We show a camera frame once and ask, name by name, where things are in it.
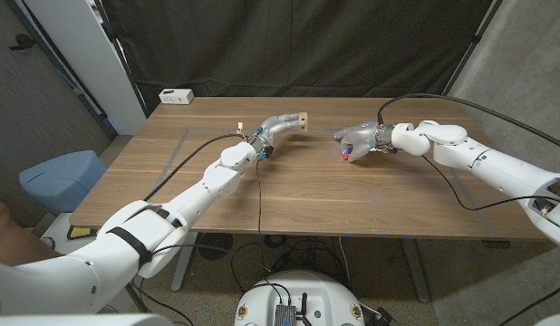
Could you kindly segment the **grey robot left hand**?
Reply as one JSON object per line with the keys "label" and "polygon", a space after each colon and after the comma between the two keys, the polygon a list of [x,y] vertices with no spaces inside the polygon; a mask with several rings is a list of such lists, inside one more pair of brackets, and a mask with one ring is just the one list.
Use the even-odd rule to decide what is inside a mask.
{"label": "grey robot left hand", "polygon": [[280,116],[272,116],[266,119],[249,139],[248,143],[257,154],[261,154],[265,148],[270,147],[281,134],[288,130],[306,130],[307,113],[288,113]]}

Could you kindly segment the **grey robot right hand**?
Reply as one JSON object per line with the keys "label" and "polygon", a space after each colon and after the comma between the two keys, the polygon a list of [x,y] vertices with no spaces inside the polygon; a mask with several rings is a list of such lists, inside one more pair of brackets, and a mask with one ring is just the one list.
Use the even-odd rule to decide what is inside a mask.
{"label": "grey robot right hand", "polygon": [[384,149],[391,144],[393,126],[369,121],[362,124],[340,129],[333,136],[340,140],[343,158],[353,162],[362,158],[370,151]]}

